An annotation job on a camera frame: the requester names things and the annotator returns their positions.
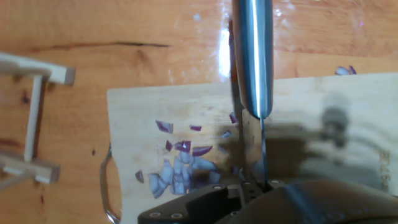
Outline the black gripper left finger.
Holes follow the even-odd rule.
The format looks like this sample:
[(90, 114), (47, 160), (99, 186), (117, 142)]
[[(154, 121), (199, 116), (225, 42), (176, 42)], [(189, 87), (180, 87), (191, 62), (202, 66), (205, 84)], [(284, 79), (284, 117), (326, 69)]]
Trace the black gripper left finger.
[(211, 184), (142, 212), (138, 224), (227, 223), (257, 198), (257, 182), (239, 172), (239, 183)]

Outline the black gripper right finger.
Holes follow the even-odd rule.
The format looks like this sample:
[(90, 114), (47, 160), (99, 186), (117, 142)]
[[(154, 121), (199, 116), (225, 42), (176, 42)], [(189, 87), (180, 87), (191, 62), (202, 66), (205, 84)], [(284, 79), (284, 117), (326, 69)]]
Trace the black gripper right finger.
[(276, 179), (266, 179), (263, 175), (256, 176), (256, 194), (262, 195), (277, 188), (285, 187), (285, 182)]

